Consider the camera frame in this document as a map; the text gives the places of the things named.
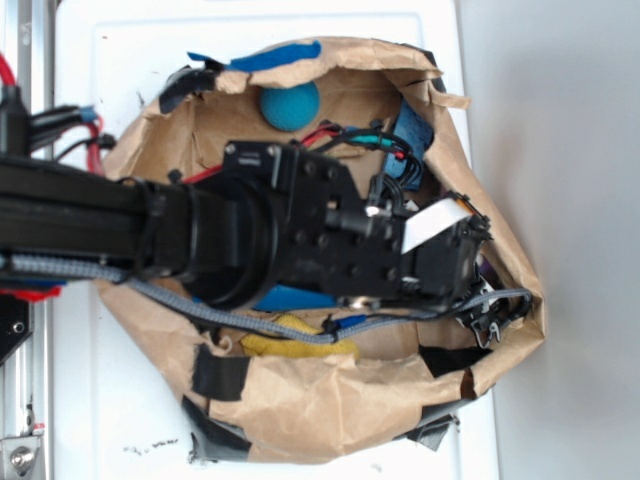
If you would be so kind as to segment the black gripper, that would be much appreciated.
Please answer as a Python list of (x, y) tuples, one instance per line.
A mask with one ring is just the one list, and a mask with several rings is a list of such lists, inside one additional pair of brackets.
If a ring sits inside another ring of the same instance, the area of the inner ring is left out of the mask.
[(312, 292), (333, 304), (449, 309), (478, 284), (476, 257), (490, 223), (454, 193), (416, 212), (398, 181), (373, 175), (362, 197), (334, 158), (291, 146), (272, 148), (279, 243), (277, 288)]

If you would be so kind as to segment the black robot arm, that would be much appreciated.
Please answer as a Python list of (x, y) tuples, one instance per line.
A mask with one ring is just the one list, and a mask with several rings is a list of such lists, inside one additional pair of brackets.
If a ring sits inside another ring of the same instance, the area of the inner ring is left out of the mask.
[(171, 184), (1, 161), (3, 253), (172, 278), (221, 309), (276, 286), (447, 309), (477, 283), (489, 239), (487, 217), (462, 196), (411, 212), (379, 174), (362, 198), (345, 165), (289, 145), (236, 141), (220, 168)]

